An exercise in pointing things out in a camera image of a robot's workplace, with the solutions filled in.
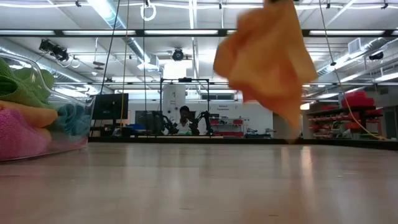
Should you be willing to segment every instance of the ceiling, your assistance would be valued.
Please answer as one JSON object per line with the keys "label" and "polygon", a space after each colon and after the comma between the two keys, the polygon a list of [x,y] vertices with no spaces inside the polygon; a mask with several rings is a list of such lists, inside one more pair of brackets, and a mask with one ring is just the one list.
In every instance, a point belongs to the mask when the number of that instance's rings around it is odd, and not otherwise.
{"label": "ceiling", "polygon": [[[191,29],[190,13],[187,8],[189,0],[152,0],[152,4],[166,4],[174,7],[156,6],[157,14],[151,21],[144,21],[140,15],[140,6],[134,5],[129,8],[129,16],[127,16],[127,0],[121,0],[121,7],[119,15],[124,20],[129,21],[129,29]],[[383,0],[360,0],[356,1],[351,8],[348,8],[340,15],[341,8],[344,7],[349,0],[331,0],[332,6],[330,9],[323,9],[328,29],[396,29],[398,27],[398,0],[388,0],[390,7],[387,9],[363,9],[364,7],[382,6]],[[109,29],[109,26],[101,18],[101,16],[88,5],[87,1],[80,0],[82,7],[74,6],[75,1],[67,0],[33,0],[33,1],[1,1],[0,0],[0,21],[1,29]],[[142,4],[142,1],[130,1],[131,4]],[[197,0],[198,9],[194,13],[194,29],[235,29],[236,19],[239,14],[249,9],[242,7],[260,6],[262,1],[258,0],[222,0],[224,6],[229,8],[212,8],[203,9],[203,7],[211,6],[218,7],[219,0]],[[23,8],[23,7],[4,7],[2,4],[18,4],[25,6],[49,6],[49,5],[65,5],[66,7],[51,7],[51,8]],[[298,6],[309,7],[317,6],[318,0],[303,0]],[[322,17],[319,9],[302,9],[297,8],[300,25],[303,29],[322,29]],[[150,9],[147,10],[146,16],[151,15]],[[42,52],[39,50],[41,38],[38,37],[7,37],[8,40],[29,49],[39,55]],[[95,65],[95,38],[65,38],[54,37],[48,38],[53,43],[58,44],[68,49],[68,53],[74,55],[81,62],[78,68],[68,69],[83,75],[86,78],[96,81],[102,81],[103,71],[93,75]],[[196,37],[198,46],[198,77],[210,78],[212,80],[220,80],[213,72],[213,59],[215,51],[222,41],[222,37]],[[343,54],[347,51],[348,43],[352,38],[333,38],[330,37],[331,52],[334,55]],[[170,52],[174,51],[176,47],[182,48],[187,55],[193,54],[193,45],[191,37],[137,37],[136,40],[142,48],[149,53],[156,54],[160,63],[164,64],[170,61]],[[99,38],[96,61],[106,62],[107,51],[111,38]],[[305,38],[305,45],[307,50],[313,58],[314,64],[317,68],[329,62],[328,45],[325,38]],[[112,47],[110,48],[110,58],[107,67],[106,76],[114,77],[118,81],[124,73],[124,49],[125,43],[120,38],[114,38]],[[126,76],[129,82],[141,82],[144,72],[137,68],[138,62],[134,54],[127,48],[127,54],[132,55],[132,59],[126,61]],[[49,56],[44,55],[45,58],[55,60]],[[349,67],[341,68],[344,75],[357,72],[363,68],[363,65],[350,65]],[[148,76],[146,81],[159,80],[158,72],[145,72]],[[187,76],[193,77],[193,70],[187,70]],[[334,78],[324,78],[320,81],[335,81]],[[142,88],[141,86],[129,86],[128,88]]]}

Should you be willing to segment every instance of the monitor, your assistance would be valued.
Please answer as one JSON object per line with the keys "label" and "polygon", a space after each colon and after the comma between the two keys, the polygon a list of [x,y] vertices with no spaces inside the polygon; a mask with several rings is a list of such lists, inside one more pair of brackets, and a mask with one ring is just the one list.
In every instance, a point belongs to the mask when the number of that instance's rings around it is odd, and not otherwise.
{"label": "monitor", "polygon": [[94,102],[93,119],[128,119],[129,94],[97,95]]}

